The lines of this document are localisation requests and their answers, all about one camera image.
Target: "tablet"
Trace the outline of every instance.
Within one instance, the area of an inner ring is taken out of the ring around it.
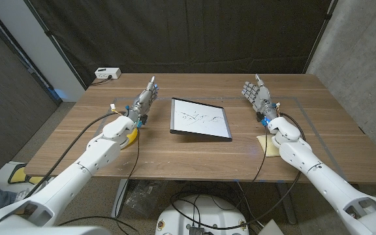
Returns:
[[[172,98],[170,132],[232,141],[224,108],[178,98]]]

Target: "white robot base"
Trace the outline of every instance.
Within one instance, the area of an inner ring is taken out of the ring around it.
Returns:
[[[191,195],[174,203],[175,207],[195,221],[213,227],[233,227],[245,223],[245,217],[232,204],[210,195]],[[199,226],[176,211],[172,205],[167,207],[159,216],[156,225],[156,235],[177,234],[214,234],[214,235],[248,235],[248,227],[230,230],[216,230]]]

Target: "gray wall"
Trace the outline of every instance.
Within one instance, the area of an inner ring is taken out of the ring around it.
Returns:
[[[307,73],[376,144],[376,1],[339,1]]]

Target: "plastic bag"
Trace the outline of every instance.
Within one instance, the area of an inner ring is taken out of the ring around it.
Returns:
[[[125,203],[134,211],[149,217],[167,185],[165,180],[140,180]]]

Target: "black curtain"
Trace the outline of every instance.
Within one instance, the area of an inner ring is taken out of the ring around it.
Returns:
[[[31,0],[86,85],[122,72],[301,73],[330,0]]]

